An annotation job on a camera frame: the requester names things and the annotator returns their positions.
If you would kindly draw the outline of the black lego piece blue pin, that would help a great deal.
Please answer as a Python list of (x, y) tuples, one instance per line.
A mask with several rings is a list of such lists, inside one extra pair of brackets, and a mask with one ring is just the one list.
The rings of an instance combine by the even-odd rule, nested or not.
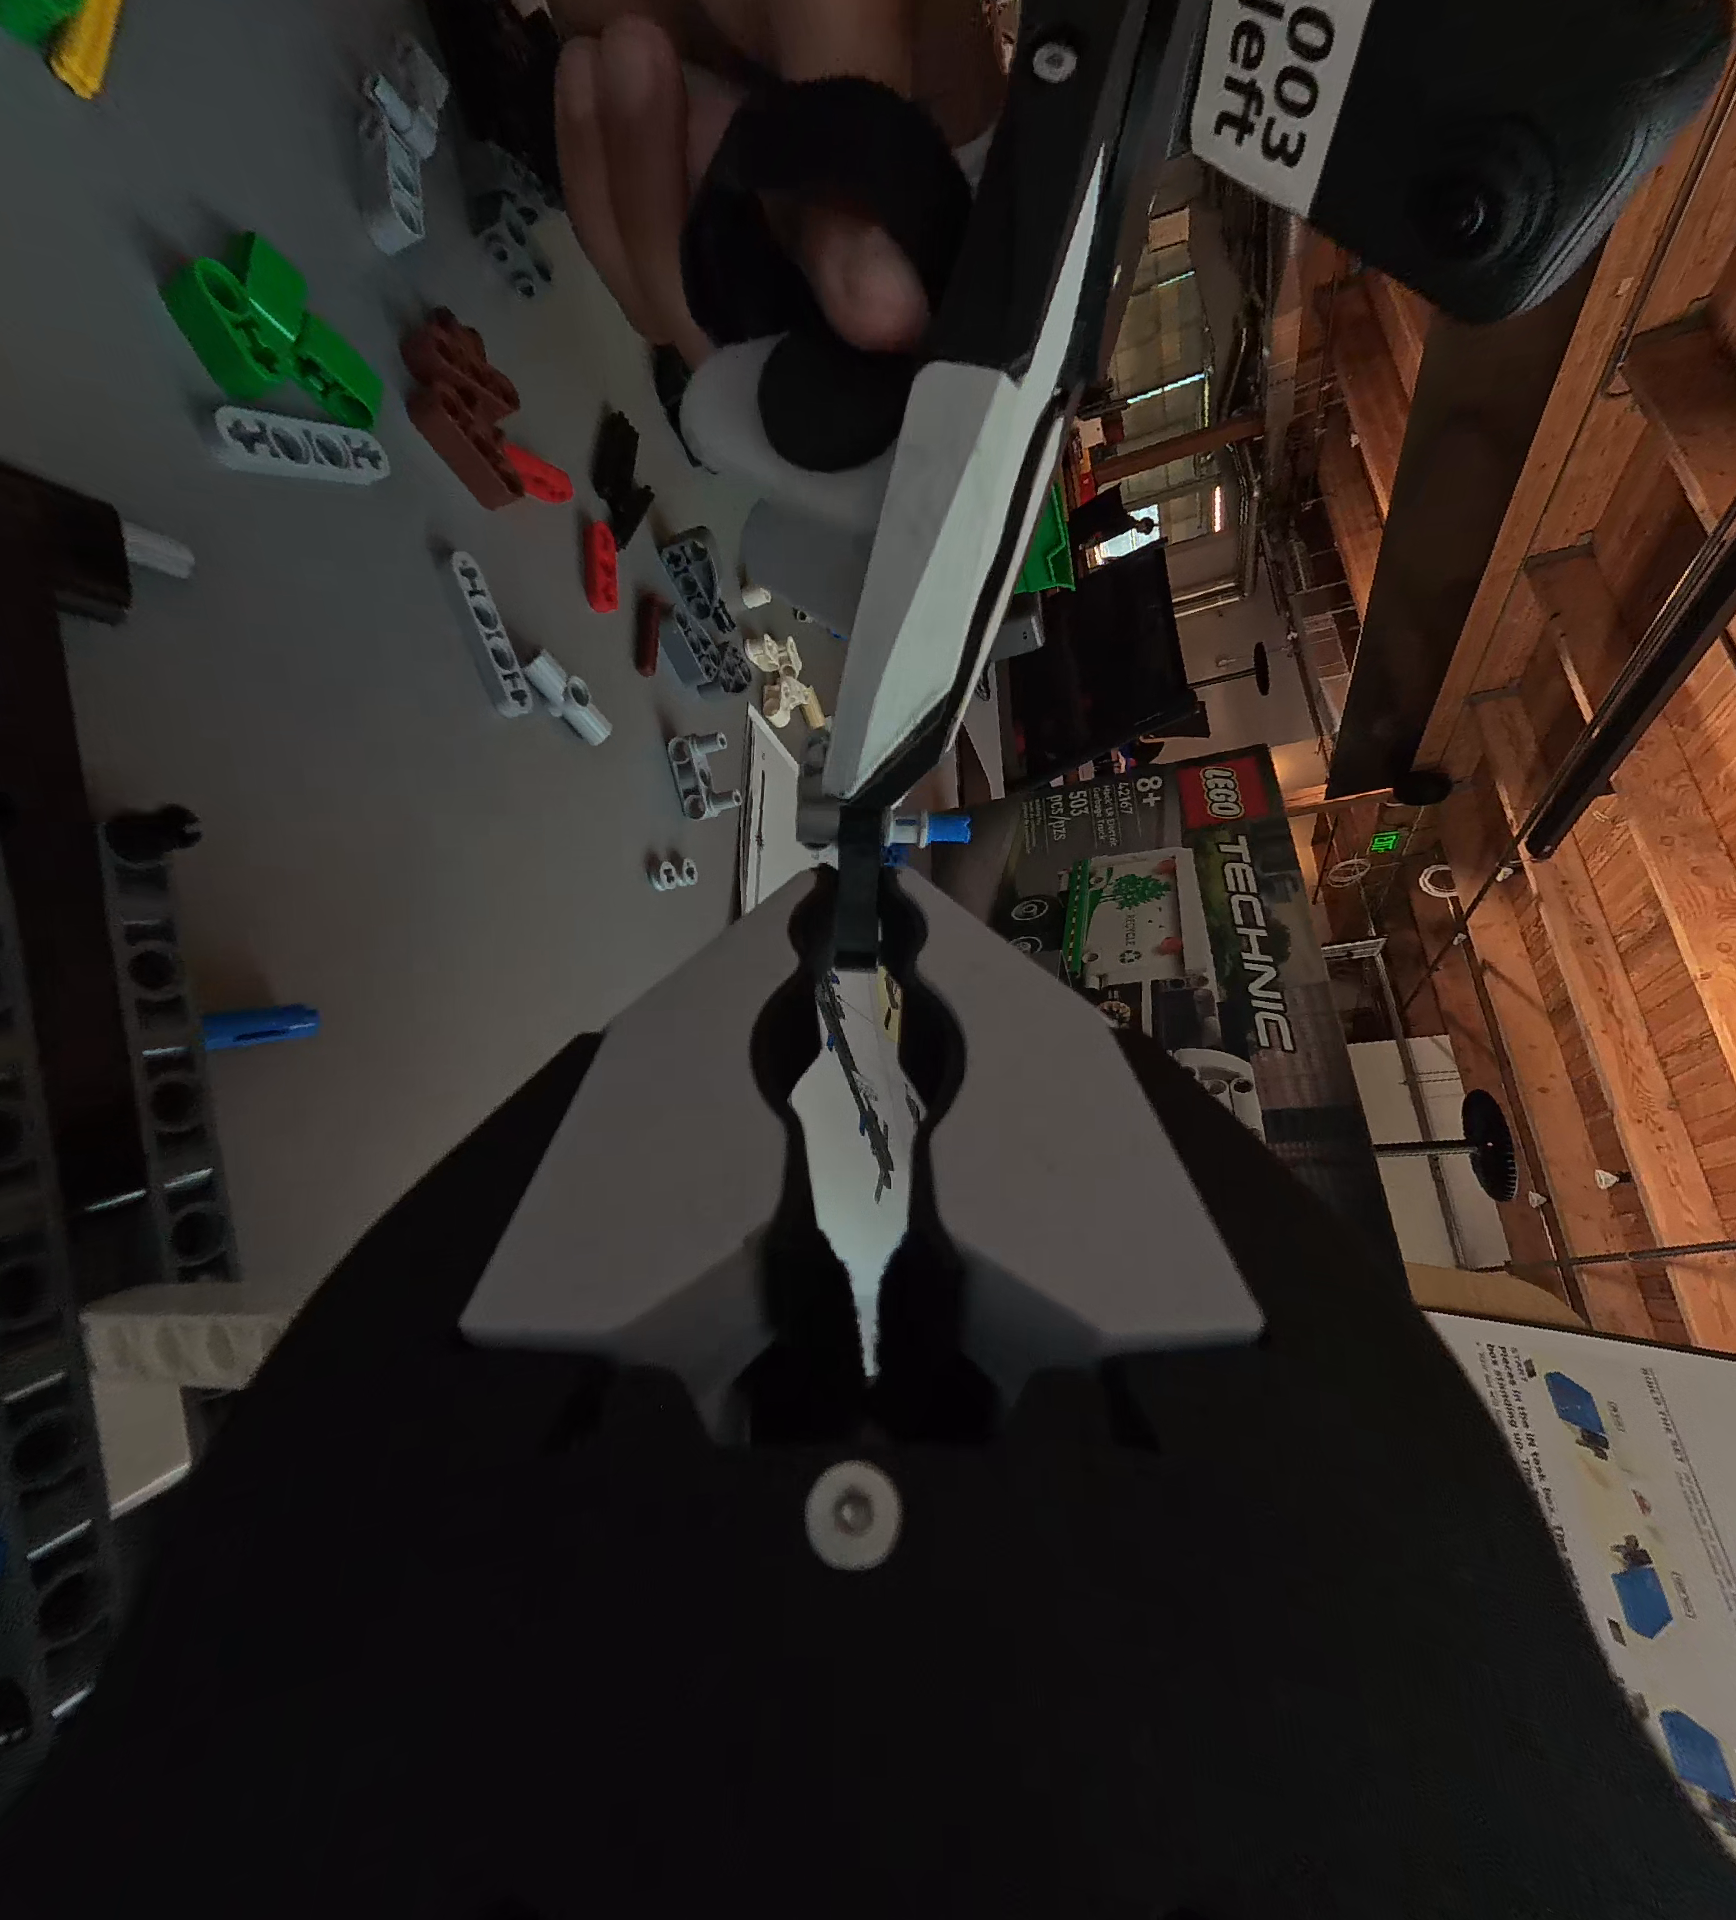
[(842, 802), (835, 836), (833, 966), (845, 973), (880, 966), (881, 877), (917, 852), (972, 840), (967, 809), (898, 811)]

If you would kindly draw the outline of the light grey lego axle beam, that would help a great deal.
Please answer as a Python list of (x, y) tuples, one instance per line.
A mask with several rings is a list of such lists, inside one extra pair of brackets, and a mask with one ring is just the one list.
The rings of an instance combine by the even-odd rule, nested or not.
[(386, 448), (360, 428), (223, 402), (213, 411), (213, 452), (234, 472), (376, 486), (391, 476)]
[(499, 606), (490, 590), (481, 563), (471, 553), (452, 548), (446, 556), (446, 575), (451, 582), (459, 628), (466, 635), (490, 705), (502, 717), (523, 717), (533, 712), (536, 696)]

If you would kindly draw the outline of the light grey lego frame piece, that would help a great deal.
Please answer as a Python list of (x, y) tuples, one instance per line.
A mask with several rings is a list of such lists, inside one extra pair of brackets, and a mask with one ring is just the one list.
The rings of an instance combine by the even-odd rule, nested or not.
[(423, 238), (423, 163), (440, 141), (449, 79), (417, 37), (396, 50), (360, 88), (360, 218), (382, 254), (408, 252)]

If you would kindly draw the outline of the yellow lego beam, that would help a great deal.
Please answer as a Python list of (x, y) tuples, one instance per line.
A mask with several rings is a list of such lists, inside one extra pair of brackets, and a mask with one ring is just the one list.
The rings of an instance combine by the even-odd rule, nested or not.
[(59, 25), (47, 45), (47, 68), (78, 98), (94, 98), (112, 61), (124, 1), (89, 0)]

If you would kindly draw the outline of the grey lego pin connector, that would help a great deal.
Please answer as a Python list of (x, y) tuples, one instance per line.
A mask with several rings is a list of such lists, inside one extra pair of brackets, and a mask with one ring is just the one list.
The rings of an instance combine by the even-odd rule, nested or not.
[(594, 705), (587, 682), (567, 671), (546, 650), (536, 650), (523, 660), (523, 674), (533, 689), (538, 705), (567, 723), (586, 744), (601, 746), (613, 734), (608, 720)]

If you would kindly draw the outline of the framed instruction sign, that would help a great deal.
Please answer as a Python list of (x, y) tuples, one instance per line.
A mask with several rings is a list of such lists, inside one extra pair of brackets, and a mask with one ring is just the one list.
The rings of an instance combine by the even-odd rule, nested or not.
[(1736, 1859), (1736, 1355), (1435, 1309), (1649, 1736)]

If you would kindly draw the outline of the green lego beam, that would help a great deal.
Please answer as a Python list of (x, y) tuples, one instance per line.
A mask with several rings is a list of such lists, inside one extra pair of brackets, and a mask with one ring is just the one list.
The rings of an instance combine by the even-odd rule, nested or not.
[(306, 296), (300, 269), (253, 230), (234, 235), (223, 254), (196, 254), (160, 288), (210, 380), (242, 402), (292, 382)]
[(384, 377), (336, 327), (304, 312), (294, 337), (282, 346), (283, 377), (312, 395), (341, 426), (372, 431), (382, 406)]

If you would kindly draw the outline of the lego set box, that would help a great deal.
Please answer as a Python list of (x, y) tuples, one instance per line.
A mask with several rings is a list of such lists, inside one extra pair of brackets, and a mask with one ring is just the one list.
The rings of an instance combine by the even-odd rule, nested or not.
[(991, 928), (1339, 1203), (1377, 1174), (1271, 749), (1027, 793)]

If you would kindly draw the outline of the dark grey lego beam assembly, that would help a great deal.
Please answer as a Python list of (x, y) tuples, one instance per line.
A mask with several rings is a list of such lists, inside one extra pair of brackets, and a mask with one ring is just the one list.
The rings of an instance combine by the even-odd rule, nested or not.
[(37, 1019), (0, 845), (0, 1764), (87, 1694), (109, 1624), (109, 1492), (94, 1383), (223, 1393), (278, 1340), (235, 1296), (239, 1256), (210, 1051), (309, 1036), (304, 1007), (201, 1016), (174, 922), (181, 807), (95, 834), (121, 1012), (121, 1132), (141, 1173), (68, 1205)]

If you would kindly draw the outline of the green storage bin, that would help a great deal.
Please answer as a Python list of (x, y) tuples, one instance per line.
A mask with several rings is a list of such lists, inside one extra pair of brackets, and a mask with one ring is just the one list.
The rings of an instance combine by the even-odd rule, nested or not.
[(1069, 532), (1066, 489), (1056, 476), (1047, 486), (1047, 500), (1035, 517), (1023, 551), (1013, 594), (1044, 594), (1073, 590), (1074, 563)]

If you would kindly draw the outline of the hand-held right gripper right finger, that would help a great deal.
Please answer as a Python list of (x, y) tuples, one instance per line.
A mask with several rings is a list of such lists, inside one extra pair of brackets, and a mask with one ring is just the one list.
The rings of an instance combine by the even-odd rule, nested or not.
[(883, 875), (915, 1092), (910, 1222), (951, 1352), (1011, 1403), (1047, 1371), (1250, 1345), (1259, 1306), (1112, 1026), (921, 875)]

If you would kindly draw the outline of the black chair back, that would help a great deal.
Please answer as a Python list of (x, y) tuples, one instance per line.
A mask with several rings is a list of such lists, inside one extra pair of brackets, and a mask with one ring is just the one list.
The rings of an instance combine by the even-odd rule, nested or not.
[(1141, 734), (1211, 734), (1187, 676), (1163, 544), (1047, 590), (1040, 630), (1037, 648), (1001, 662), (1006, 792), (1073, 773)]

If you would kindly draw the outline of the light grey lego connector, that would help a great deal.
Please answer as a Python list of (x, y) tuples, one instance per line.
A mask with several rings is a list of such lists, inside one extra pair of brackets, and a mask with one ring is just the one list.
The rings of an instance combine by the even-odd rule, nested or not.
[(740, 785), (716, 787), (716, 754), (729, 746), (726, 732), (681, 732), (671, 734), (666, 746), (669, 775), (683, 817), (688, 821), (714, 819), (724, 811), (740, 809), (743, 792)]

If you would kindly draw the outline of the lego instruction booklet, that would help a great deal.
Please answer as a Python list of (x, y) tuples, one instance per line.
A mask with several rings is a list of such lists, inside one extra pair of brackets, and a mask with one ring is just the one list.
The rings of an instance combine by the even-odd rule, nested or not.
[[(757, 910), (816, 865), (794, 836), (799, 761), (745, 712), (734, 887)], [(880, 1285), (905, 1232), (919, 1101), (898, 1065), (898, 993), (885, 973), (830, 969), (816, 987), (820, 1051), (791, 1096), (808, 1149), (816, 1219), (851, 1275), (864, 1371), (880, 1359)]]

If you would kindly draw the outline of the dark grey curved lego beam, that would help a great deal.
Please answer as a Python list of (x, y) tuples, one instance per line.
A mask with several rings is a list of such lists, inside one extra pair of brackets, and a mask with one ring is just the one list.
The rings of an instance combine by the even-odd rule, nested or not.
[(753, 665), (722, 594), (712, 532), (704, 525), (673, 532), (661, 544), (657, 558), (669, 594), (657, 628), (661, 659), (693, 693), (746, 696)]

